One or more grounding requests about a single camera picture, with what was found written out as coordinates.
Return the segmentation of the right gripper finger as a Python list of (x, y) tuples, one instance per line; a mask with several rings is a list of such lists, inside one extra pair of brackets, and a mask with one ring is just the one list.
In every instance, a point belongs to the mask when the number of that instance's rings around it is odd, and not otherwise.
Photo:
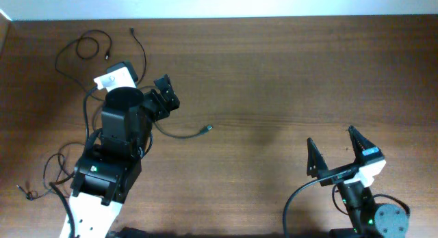
[(307, 139), (307, 152), (307, 175), (312, 178), (322, 178), (329, 169), (321, 152), (310, 137)]
[(352, 148), (355, 153), (355, 163), (365, 165), (368, 160), (365, 158), (362, 152), (375, 147), (375, 145), (362, 134), (360, 134), (360, 132), (354, 126), (350, 125), (347, 131), (349, 133), (350, 140), (352, 142)]

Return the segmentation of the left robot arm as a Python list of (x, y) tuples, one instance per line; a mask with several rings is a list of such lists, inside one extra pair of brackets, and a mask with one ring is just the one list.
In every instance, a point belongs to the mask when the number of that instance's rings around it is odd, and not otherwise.
[(168, 75), (154, 84), (147, 93), (126, 86), (106, 94), (102, 127), (89, 136), (75, 164), (61, 237), (105, 237), (109, 232), (142, 171), (153, 123), (179, 108)]

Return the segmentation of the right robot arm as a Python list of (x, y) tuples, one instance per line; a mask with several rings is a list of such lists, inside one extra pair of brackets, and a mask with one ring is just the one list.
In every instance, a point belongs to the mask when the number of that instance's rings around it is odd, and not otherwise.
[(383, 197), (391, 203), (377, 203), (378, 194), (371, 192), (374, 177), (386, 165), (385, 156), (375, 144), (362, 136), (354, 127), (348, 127), (355, 160), (330, 170), (311, 138), (307, 139), (307, 175), (319, 180), (321, 186), (332, 185), (339, 191), (350, 228), (334, 228), (329, 237), (405, 237), (410, 218), (410, 208), (392, 196)]

